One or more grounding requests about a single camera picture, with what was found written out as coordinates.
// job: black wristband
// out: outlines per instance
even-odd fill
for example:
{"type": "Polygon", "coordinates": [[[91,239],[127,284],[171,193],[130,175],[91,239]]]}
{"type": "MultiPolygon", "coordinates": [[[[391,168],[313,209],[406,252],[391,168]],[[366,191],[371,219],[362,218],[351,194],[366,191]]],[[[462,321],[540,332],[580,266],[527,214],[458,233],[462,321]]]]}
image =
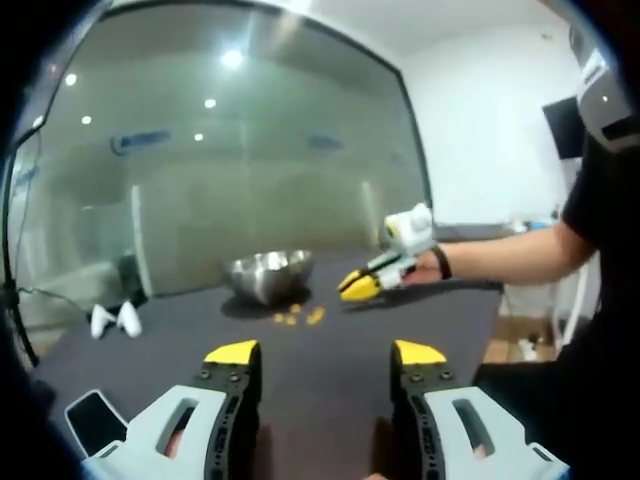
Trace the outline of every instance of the black wristband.
{"type": "Polygon", "coordinates": [[[438,263],[440,264],[440,273],[442,274],[442,280],[449,280],[451,278],[451,265],[449,265],[447,256],[438,245],[433,247],[431,251],[436,256],[436,258],[438,259],[438,263]]]}

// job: glass wall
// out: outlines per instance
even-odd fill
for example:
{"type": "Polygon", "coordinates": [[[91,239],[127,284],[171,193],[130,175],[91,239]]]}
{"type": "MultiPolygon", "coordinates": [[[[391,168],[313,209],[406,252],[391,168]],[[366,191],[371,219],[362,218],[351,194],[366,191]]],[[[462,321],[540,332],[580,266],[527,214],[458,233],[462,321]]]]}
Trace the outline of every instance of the glass wall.
{"type": "Polygon", "coordinates": [[[108,304],[127,295],[123,259],[158,295],[216,286],[222,262],[260,251],[372,249],[386,214],[428,196],[412,121],[393,69],[299,17],[121,12],[21,149],[18,284],[108,304]]]}

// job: metal bowl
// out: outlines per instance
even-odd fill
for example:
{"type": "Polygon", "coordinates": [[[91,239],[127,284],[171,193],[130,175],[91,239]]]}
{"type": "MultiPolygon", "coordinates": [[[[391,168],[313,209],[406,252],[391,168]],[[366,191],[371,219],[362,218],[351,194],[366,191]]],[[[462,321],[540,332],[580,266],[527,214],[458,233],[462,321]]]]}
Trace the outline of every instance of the metal bowl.
{"type": "Polygon", "coordinates": [[[226,265],[225,279],[238,297],[273,305],[300,292],[312,269],[306,250],[258,253],[226,265]]]}

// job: table surface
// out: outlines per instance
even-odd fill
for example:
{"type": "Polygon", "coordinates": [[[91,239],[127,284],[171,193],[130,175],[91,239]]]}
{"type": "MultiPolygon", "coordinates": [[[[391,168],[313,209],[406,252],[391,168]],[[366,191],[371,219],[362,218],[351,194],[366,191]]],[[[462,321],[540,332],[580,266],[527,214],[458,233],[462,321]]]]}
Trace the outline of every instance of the table surface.
{"type": "Polygon", "coordinates": [[[261,423],[270,432],[275,479],[363,478],[374,429],[389,419],[389,352],[394,339],[432,345],[468,384],[489,342],[500,288],[451,280],[343,304],[336,287],[368,257],[318,262],[296,325],[238,303],[226,289],[153,299],[139,309],[144,333],[115,329],[94,341],[89,327],[66,334],[33,372],[57,392],[51,419],[73,442],[64,408],[101,389],[130,419],[173,385],[188,382],[220,345],[258,339],[263,353],[261,423]],[[307,324],[316,307],[322,321],[307,324]]]}

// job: black t-shirt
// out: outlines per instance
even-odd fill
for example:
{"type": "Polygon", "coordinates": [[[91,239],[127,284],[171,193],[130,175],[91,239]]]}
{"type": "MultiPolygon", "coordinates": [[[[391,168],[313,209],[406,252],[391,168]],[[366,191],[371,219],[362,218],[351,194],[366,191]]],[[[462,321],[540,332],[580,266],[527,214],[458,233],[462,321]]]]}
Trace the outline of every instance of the black t-shirt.
{"type": "Polygon", "coordinates": [[[613,155],[588,138],[582,169],[562,218],[600,252],[601,302],[588,327],[562,350],[556,362],[562,385],[580,398],[589,392],[594,400],[602,401],[606,395],[595,390],[603,376],[623,382],[636,377],[639,195],[640,153],[613,155]]]}

